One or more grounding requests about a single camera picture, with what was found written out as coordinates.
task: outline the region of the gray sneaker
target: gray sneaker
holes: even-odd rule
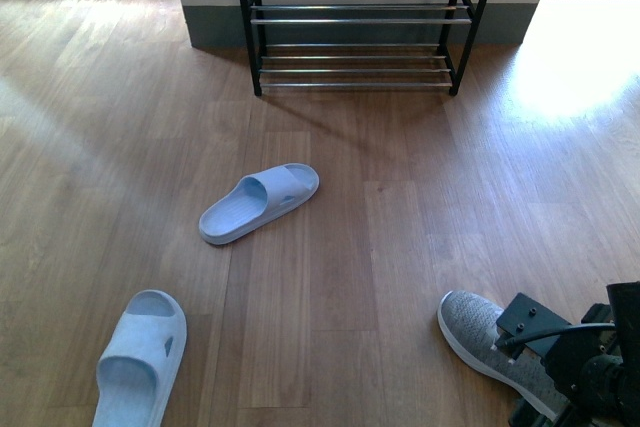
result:
[[[438,307],[438,323],[453,351],[472,369],[513,387],[538,412],[553,420],[567,399],[553,386],[539,359],[522,354],[513,362],[498,351],[496,320],[503,309],[464,291],[449,292]]]

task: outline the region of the gray baseboard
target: gray baseboard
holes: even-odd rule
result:
[[[477,43],[521,43],[537,4],[487,4]],[[197,48],[239,47],[245,45],[240,7],[184,6],[184,15]],[[281,27],[270,31],[270,42],[437,42],[439,28],[434,26],[349,25],[327,29],[318,26]],[[467,27],[454,27],[451,42],[466,38]]]

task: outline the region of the black mechanical device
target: black mechanical device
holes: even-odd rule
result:
[[[640,282],[609,285],[607,294],[610,305],[593,305],[578,325],[524,294],[498,318],[496,347],[513,359],[525,349],[539,356],[569,400],[556,419],[521,400],[511,427],[640,427]]]

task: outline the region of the slipper strap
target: slipper strap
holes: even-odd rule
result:
[[[134,315],[125,312],[113,332],[113,337],[100,362],[108,358],[127,358],[148,365],[157,384],[162,383],[162,373],[170,365],[166,344],[176,335],[176,316]]]
[[[267,192],[265,212],[279,207],[287,197],[297,199],[309,189],[283,165],[247,176],[260,182]]]

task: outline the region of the slide sandal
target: slide sandal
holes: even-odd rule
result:
[[[98,361],[93,427],[159,427],[186,340],[184,312],[171,296],[137,293]]]
[[[320,179],[305,164],[285,164],[243,177],[200,217],[200,235],[214,245],[239,237],[291,212],[318,190]]]

